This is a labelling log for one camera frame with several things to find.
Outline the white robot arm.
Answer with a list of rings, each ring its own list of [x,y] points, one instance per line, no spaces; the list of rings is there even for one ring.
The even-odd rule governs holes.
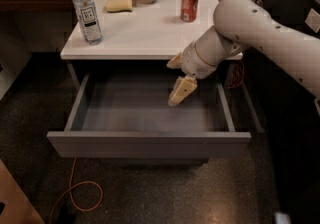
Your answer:
[[[176,80],[168,104],[180,104],[197,88],[198,80],[250,47],[320,97],[319,39],[277,23],[252,0],[222,0],[214,10],[213,25],[167,63],[184,73]]]

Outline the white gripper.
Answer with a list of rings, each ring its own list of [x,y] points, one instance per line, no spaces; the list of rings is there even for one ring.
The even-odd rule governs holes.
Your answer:
[[[184,49],[182,56],[179,53],[168,61],[166,66],[169,69],[181,68],[188,75],[176,80],[168,99],[170,106],[180,104],[197,88],[195,79],[205,79],[216,70],[213,50],[210,44],[193,41]]]

